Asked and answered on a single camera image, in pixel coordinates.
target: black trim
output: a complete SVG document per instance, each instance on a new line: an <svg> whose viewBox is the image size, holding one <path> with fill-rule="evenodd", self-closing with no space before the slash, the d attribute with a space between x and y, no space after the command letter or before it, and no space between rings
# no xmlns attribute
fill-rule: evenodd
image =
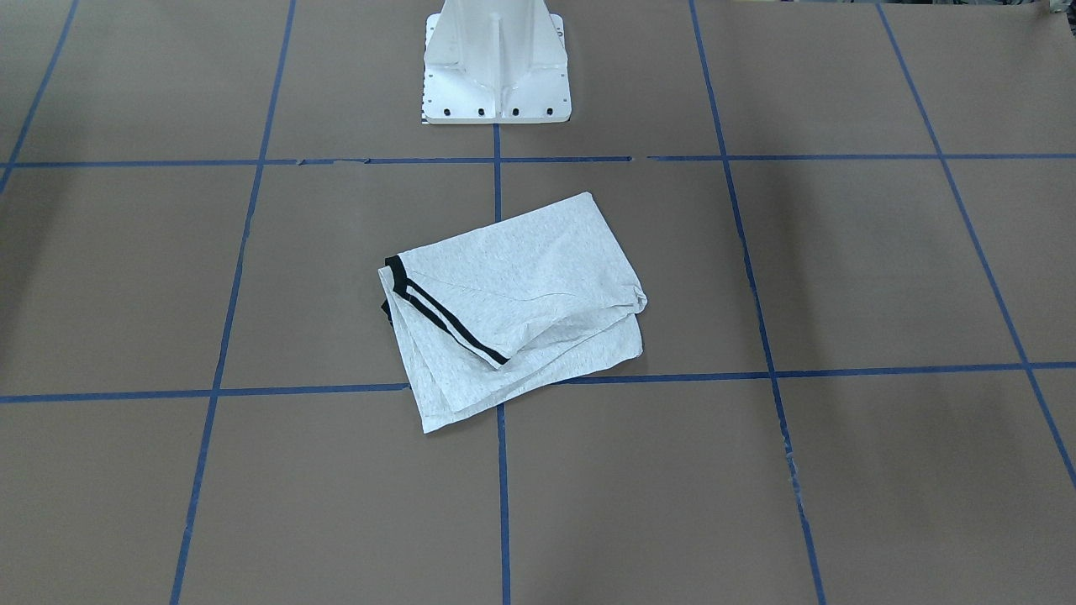
<svg viewBox="0 0 1076 605"><path fill-rule="evenodd" d="M491 349L485 344L483 344L482 342L480 342L479 339L475 338L475 335L471 334L469 329L467 329L467 326L465 326L463 322L459 321L459 318L456 318L456 315L453 314L452 311L445 309L443 305L441 305L436 298L430 296L429 293L427 293L425 290L422 289L422 286L414 283L414 281L412 281L409 277L407 277L407 269L404 267L404 261L400 259L399 255L385 258L385 266L392 269L393 271L393 292L399 295L400 298L410 302L411 306L413 306L420 313L425 315L426 319L428 319L430 322L434 323L434 325L443 329L450 336L455 338L455 335L452 334L452 332L449 329L447 325L444 325L444 322L441 321L441 318L437 316L437 313L435 313L433 310L426 307L426 305L424 305L422 300L419 300L417 297L409 293L407 291L408 287L414 290L420 296L428 300L429 304L433 305L438 310L438 312L440 312L440 314L443 315L444 319L452 324L452 327L454 327L455 330L459 333L459 336L462 336L464 340L467 341L466 343L464 343L459 342L459 340L456 339L456 341L459 342L459 344L464 347L470 346L475 349L478 349L479 351L489 355L490 358L493 360L494 363L496 363L497 365L505 365L508 363L508 357L501 355L494 349Z"/></svg>

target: grid square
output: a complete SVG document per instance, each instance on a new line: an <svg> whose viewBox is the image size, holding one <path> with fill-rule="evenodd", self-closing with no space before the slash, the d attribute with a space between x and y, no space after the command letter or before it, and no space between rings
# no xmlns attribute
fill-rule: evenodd
<svg viewBox="0 0 1076 605"><path fill-rule="evenodd" d="M1035 378L1050 406L1058 433L1072 456L1076 453L1076 370L1036 370Z"/></svg>
<svg viewBox="0 0 1076 605"><path fill-rule="evenodd" d="M946 153L1076 153L1076 41L1044 5L886 8Z"/></svg>
<svg viewBox="0 0 1076 605"><path fill-rule="evenodd" d="M491 157L489 126L422 124L426 17L442 5L300 2L269 155Z"/></svg>
<svg viewBox="0 0 1076 605"><path fill-rule="evenodd" d="M714 153L686 0L548 4L564 17L571 121L505 126L506 156Z"/></svg>
<svg viewBox="0 0 1076 605"><path fill-rule="evenodd" d="M493 220L487 165L267 167L225 386L406 382L378 269Z"/></svg>
<svg viewBox="0 0 1076 605"><path fill-rule="evenodd" d="M934 153L874 6L711 0L698 18L728 153Z"/></svg>
<svg viewBox="0 0 1076 605"><path fill-rule="evenodd" d="M733 171L778 369L1019 361L939 163Z"/></svg>
<svg viewBox="0 0 1076 605"><path fill-rule="evenodd" d="M256 158L287 2L79 5L24 161Z"/></svg>
<svg viewBox="0 0 1076 605"><path fill-rule="evenodd" d="M642 356L607 375L765 371L742 249L713 163L507 164L504 216L590 191L650 301Z"/></svg>
<svg viewBox="0 0 1076 605"><path fill-rule="evenodd" d="M497 603L495 414L410 393L224 398L183 603Z"/></svg>
<svg viewBox="0 0 1076 605"><path fill-rule="evenodd" d="M0 392L207 389L254 169L16 170Z"/></svg>
<svg viewBox="0 0 1076 605"><path fill-rule="evenodd" d="M1072 599L1073 486L1023 372L782 391L830 603Z"/></svg>
<svg viewBox="0 0 1076 605"><path fill-rule="evenodd" d="M1076 361L1076 160L949 164L1031 361Z"/></svg>
<svg viewBox="0 0 1076 605"><path fill-rule="evenodd" d="M813 602L765 380L562 385L506 406L512 602Z"/></svg>
<svg viewBox="0 0 1076 605"><path fill-rule="evenodd" d="M0 406L0 602L166 603L204 399Z"/></svg>
<svg viewBox="0 0 1076 605"><path fill-rule="evenodd" d="M45 76L70 2L3 2L0 23L0 160L8 161Z"/></svg>

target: white metal bracket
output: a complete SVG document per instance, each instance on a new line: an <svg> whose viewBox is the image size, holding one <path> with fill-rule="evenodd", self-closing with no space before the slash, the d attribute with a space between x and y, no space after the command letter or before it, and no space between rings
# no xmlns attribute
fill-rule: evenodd
<svg viewBox="0 0 1076 605"><path fill-rule="evenodd" d="M426 19L422 119L541 124L571 116L564 19L544 0L445 0Z"/></svg>

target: light gray fabric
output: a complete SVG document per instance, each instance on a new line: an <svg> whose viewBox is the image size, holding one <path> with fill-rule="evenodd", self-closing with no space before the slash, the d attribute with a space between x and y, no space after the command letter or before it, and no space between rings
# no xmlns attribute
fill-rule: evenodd
<svg viewBox="0 0 1076 605"><path fill-rule="evenodd" d="M378 272L426 433L642 353L647 297L589 193L398 258Z"/></svg>

